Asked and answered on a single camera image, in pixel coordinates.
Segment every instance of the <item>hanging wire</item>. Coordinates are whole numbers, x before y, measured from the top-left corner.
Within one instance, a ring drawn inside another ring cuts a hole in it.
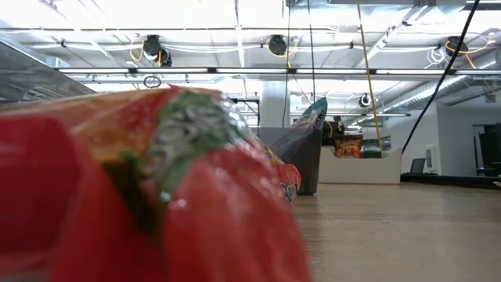
[[[367,81],[369,82],[370,101],[373,104],[373,114],[374,114],[374,123],[376,124],[377,142],[379,144],[379,148],[381,150],[381,153],[383,153],[383,144],[381,143],[381,135],[379,132],[379,122],[377,120],[377,106],[376,106],[376,102],[374,100],[373,84],[370,80],[369,59],[367,59],[366,37],[363,34],[362,12],[360,10],[360,0],[357,1],[357,9],[359,10],[360,34],[362,35],[362,44],[363,44],[363,59],[366,61]]]
[[[313,78],[313,103],[316,102],[315,90],[315,56],[313,54],[313,29],[312,29],[312,15],[310,13],[310,0],[308,0],[308,18],[310,22],[310,45],[312,47],[312,78]]]
[[[303,96],[306,98],[306,100],[308,101],[308,103],[310,103],[310,105],[312,105],[312,102],[310,101],[310,99],[308,98],[308,96],[306,96],[306,93],[305,91],[303,91],[303,88],[301,87],[301,85],[299,84],[299,81],[297,80],[296,76],[294,74],[292,74],[292,77],[294,78],[294,80],[296,81],[296,84],[297,84],[297,87],[299,87],[299,89],[301,90],[301,92],[303,93]]]
[[[282,116],[282,128],[285,128],[285,113],[287,112],[287,90],[289,90],[289,43],[290,43],[290,11],[291,11],[291,2],[292,0],[289,1],[289,19],[287,23],[287,56],[286,56],[286,64],[285,68],[287,69],[287,72],[285,74],[285,96],[283,100],[283,116]]]
[[[473,15],[475,14],[475,10],[477,10],[479,2],[480,2],[480,0],[475,0],[475,3],[471,7],[470,15],[468,15],[467,22],[464,24],[463,32],[461,32],[460,40],[459,40],[459,42],[457,44],[458,46],[461,46],[463,44],[464,38],[465,38],[465,36],[467,35],[467,32],[468,32],[468,27],[470,26],[470,23],[471,23],[471,19],[473,19]],[[454,61],[456,60],[456,57],[457,57],[457,55],[459,53],[460,53],[460,48],[454,50],[454,54],[452,55],[451,60],[447,64],[447,67],[445,68],[444,73],[442,74],[442,77],[438,81],[437,86],[435,87],[435,91],[433,92],[433,95],[431,95],[430,99],[428,100],[428,103],[424,107],[424,109],[421,112],[420,116],[417,118],[417,121],[414,124],[413,129],[410,131],[409,137],[405,141],[405,145],[404,145],[404,148],[402,150],[402,153],[405,153],[405,149],[409,145],[409,142],[410,142],[411,138],[413,137],[414,132],[416,131],[417,125],[420,123],[420,121],[423,118],[424,114],[428,110],[428,107],[430,107],[430,105],[433,102],[434,98],[438,94],[438,91],[440,90],[440,86],[444,82],[445,77],[447,76],[447,74],[450,72],[450,70],[452,68],[452,65],[454,64]]]

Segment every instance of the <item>yellow rope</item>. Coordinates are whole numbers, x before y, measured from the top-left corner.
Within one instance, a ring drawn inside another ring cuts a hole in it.
[[[379,143],[379,148],[381,150],[381,155],[382,155],[383,154],[383,144],[381,143],[381,135],[379,133],[379,122],[377,121],[377,108],[376,108],[376,103],[374,102],[373,85],[372,85],[372,82],[370,80],[369,60],[367,59],[366,38],[363,34],[362,12],[360,12],[360,0],[357,1],[357,8],[359,10],[360,33],[362,34],[362,44],[363,44],[363,58],[366,61],[366,73],[367,73],[367,80],[369,81],[370,100],[373,104],[373,114],[374,114],[374,123],[376,124],[377,142]]]

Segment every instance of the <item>blurry red bag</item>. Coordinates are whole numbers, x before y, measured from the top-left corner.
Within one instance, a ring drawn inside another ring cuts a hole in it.
[[[229,102],[199,92],[4,111],[0,277],[308,281],[277,172]]]

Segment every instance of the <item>fluorescent light fixture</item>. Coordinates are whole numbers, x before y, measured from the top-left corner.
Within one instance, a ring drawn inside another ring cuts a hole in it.
[[[303,113],[290,113],[291,116],[302,116]],[[349,113],[327,113],[327,116],[338,117],[363,117],[363,114],[349,114]]]
[[[60,68],[63,74],[128,74],[128,69],[124,68]]]
[[[312,69],[297,69],[298,74],[313,74]],[[315,69],[315,74],[366,74],[366,70],[353,69]]]
[[[474,4],[474,0],[467,0],[467,4]],[[481,0],[480,4],[501,4],[501,0]]]
[[[463,75],[501,75],[501,70],[456,70],[456,74],[463,74]]]
[[[410,114],[378,114],[378,117],[410,117]]]
[[[207,68],[147,67],[137,71],[140,74],[205,74]]]
[[[443,74],[443,70],[376,70],[376,74]]]
[[[218,68],[216,70],[219,74],[285,74],[286,69],[276,68]]]
[[[138,67],[138,65],[137,65],[137,64],[135,64],[135,63],[134,63],[134,62],[132,62],[132,61],[127,61],[127,62],[125,62],[125,63],[128,63],[128,64],[130,64],[130,65],[132,65],[132,66],[134,66],[134,67]]]
[[[480,66],[479,68],[484,69],[484,68],[488,68],[490,66],[493,66],[495,64],[497,64],[497,62],[495,60],[493,60],[491,63],[487,63],[487,64],[485,64],[483,66]]]

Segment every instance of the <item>office chair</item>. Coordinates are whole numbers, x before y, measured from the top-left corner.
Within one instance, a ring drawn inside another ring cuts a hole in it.
[[[413,159],[413,164],[410,166],[410,173],[412,174],[423,174],[425,158]]]

